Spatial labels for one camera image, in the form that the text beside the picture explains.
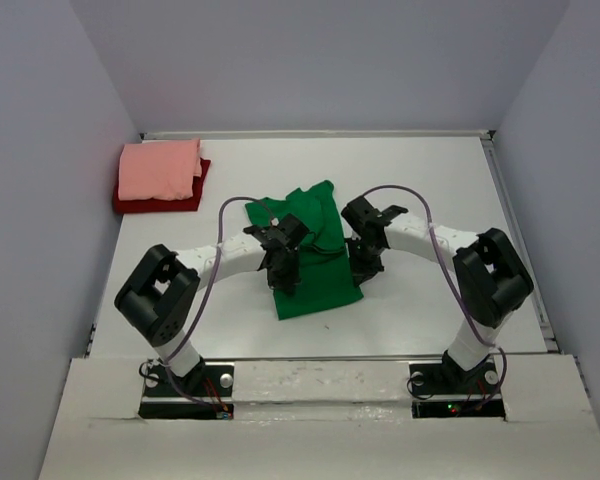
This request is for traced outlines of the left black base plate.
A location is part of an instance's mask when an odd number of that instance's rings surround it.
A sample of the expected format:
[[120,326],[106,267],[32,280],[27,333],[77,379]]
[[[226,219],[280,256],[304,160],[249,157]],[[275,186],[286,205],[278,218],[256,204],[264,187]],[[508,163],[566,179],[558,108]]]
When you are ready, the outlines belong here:
[[138,368],[143,380],[138,415],[146,420],[232,420],[235,365],[208,362],[199,376],[173,382],[163,365],[147,360]]

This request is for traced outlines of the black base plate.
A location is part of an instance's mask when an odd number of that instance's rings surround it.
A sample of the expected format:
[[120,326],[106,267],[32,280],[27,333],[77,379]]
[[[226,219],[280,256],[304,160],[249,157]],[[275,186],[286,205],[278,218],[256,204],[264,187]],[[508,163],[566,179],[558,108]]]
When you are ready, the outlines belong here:
[[409,365],[406,381],[414,419],[500,418],[505,408],[497,391],[498,372],[487,361],[470,380],[451,385],[441,376],[440,363]]
[[173,382],[163,365],[147,360],[138,368],[143,380],[138,415],[146,420],[232,420],[235,365],[208,362],[199,376]]

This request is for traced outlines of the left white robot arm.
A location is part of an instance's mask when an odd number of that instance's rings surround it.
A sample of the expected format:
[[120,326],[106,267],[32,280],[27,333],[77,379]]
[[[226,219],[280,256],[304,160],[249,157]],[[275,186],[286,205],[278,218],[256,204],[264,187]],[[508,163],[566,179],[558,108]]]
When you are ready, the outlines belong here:
[[309,228],[292,214],[268,226],[248,226],[215,246],[176,252],[151,247],[117,293],[114,306],[155,350],[175,392],[192,398],[205,362],[184,327],[199,290],[264,271],[273,292],[291,296],[300,283],[300,252]]

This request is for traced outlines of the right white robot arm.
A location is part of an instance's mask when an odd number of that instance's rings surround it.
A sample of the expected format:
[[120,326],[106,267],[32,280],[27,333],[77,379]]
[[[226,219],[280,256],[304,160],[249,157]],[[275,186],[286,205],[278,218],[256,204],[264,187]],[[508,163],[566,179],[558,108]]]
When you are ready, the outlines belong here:
[[346,245],[355,285],[384,270],[386,250],[441,267],[465,320],[441,363],[425,378],[453,392],[466,390],[486,364],[503,324],[534,290],[509,237],[497,228],[474,233],[436,227],[430,218],[401,206],[379,210],[363,196],[346,204],[341,215],[353,232]]

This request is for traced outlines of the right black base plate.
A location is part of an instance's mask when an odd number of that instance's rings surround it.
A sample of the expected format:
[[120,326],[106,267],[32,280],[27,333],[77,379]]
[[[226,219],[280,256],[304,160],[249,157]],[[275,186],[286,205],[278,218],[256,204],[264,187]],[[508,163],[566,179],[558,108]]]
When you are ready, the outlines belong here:
[[441,376],[440,363],[409,365],[406,381],[414,419],[500,418],[505,408],[497,391],[498,372],[487,361],[470,380],[451,385]]

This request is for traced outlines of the pink folded t-shirt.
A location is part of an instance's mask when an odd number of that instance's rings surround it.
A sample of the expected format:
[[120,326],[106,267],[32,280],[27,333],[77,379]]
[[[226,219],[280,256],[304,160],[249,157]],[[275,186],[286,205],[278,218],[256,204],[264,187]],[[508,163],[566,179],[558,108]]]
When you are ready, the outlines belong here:
[[119,159],[118,198],[186,200],[201,175],[199,139],[126,144]]

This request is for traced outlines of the green t-shirt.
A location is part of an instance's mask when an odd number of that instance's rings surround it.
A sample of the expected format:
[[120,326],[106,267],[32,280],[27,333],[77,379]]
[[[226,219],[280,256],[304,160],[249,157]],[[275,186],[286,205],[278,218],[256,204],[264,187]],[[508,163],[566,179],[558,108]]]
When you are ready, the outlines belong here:
[[267,225],[270,214],[278,219],[292,214],[309,228],[299,247],[300,284],[292,295],[274,294],[280,320],[348,306],[363,299],[361,289],[354,285],[331,181],[324,180],[307,190],[297,188],[282,200],[264,197],[245,208],[254,225]]

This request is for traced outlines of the dark red folded t-shirt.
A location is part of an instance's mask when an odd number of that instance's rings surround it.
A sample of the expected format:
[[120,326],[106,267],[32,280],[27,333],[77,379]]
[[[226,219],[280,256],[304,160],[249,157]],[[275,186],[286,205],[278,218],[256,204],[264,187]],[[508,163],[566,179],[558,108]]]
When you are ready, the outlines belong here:
[[115,184],[112,194],[113,211],[120,215],[145,214],[145,213],[171,213],[171,212],[196,212],[201,203],[203,188],[206,177],[211,168],[209,159],[201,159],[202,174],[195,177],[192,183],[193,196],[184,200],[126,200],[123,201],[118,195],[118,184]]

